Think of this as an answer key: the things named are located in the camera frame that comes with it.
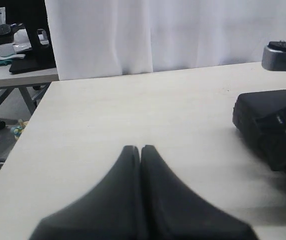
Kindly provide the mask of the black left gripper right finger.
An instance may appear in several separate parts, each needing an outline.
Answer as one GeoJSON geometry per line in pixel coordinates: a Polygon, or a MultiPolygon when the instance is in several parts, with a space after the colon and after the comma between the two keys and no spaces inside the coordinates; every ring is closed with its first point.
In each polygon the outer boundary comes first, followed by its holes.
{"type": "Polygon", "coordinates": [[[152,240],[256,240],[252,227],[192,191],[153,145],[141,151],[141,184],[152,240]]]}

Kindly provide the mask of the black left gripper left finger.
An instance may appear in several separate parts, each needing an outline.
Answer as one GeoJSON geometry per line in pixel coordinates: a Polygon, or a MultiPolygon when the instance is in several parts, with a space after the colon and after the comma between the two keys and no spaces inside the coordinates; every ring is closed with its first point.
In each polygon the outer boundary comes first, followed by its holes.
{"type": "Polygon", "coordinates": [[[42,219],[32,240],[141,240],[143,204],[137,147],[123,147],[115,164],[87,194],[42,219]]]}

